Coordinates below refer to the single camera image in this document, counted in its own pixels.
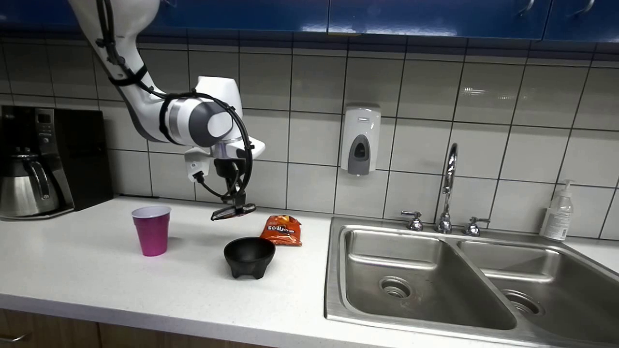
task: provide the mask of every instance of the black stone bowl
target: black stone bowl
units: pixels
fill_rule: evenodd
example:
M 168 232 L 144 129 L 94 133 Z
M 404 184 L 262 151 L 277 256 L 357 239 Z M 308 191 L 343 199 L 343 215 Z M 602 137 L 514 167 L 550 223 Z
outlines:
M 239 238 L 226 245 L 223 255 L 234 278 L 245 275 L 260 279 L 275 255 L 275 244 L 259 237 Z

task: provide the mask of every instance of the stainless steel sink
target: stainless steel sink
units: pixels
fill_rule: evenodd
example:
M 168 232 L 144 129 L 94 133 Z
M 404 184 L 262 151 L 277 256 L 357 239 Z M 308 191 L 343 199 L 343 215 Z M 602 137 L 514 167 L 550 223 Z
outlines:
M 327 319 L 520 346 L 615 347 L 617 296 L 618 274 L 538 236 L 332 220 Z

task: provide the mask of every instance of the drawer handle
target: drawer handle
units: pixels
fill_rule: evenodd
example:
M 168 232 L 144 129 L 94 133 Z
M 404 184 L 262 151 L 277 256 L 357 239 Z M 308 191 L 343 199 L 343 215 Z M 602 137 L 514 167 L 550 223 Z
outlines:
M 535 4 L 535 0 L 529 0 L 527 7 L 521 9 L 520 12 L 518 12 L 518 15 L 523 15 L 525 12 L 530 10 L 531 7 L 533 7 L 533 4 Z
M 594 4 L 595 4 L 595 0 L 589 0 L 589 3 L 587 4 L 587 6 L 583 7 L 580 11 L 576 11 L 576 12 L 572 13 L 572 17 L 575 16 L 575 15 L 585 14 L 585 13 L 589 12 L 589 10 L 591 10 L 591 8 L 593 7 Z
M 5 337 L 5 336 L 0 336 L 0 343 L 17 343 L 17 342 L 25 342 L 27 340 L 30 339 L 30 336 L 32 336 L 32 333 L 27 333 L 27 334 L 23 334 L 19 337 Z

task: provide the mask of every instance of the pink plastic cup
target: pink plastic cup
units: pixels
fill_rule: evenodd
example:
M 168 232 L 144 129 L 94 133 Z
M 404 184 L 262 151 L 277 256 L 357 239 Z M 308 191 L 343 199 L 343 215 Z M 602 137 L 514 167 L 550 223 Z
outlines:
M 158 256 L 168 249 L 171 210 L 166 206 L 150 206 L 131 212 L 144 256 Z

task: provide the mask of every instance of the orange chip bag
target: orange chip bag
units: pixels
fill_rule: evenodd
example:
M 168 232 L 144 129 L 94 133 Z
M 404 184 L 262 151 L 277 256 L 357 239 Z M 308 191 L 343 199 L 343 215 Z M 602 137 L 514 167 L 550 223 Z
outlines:
M 276 245 L 301 246 L 301 223 L 290 215 L 271 215 L 260 237 Z

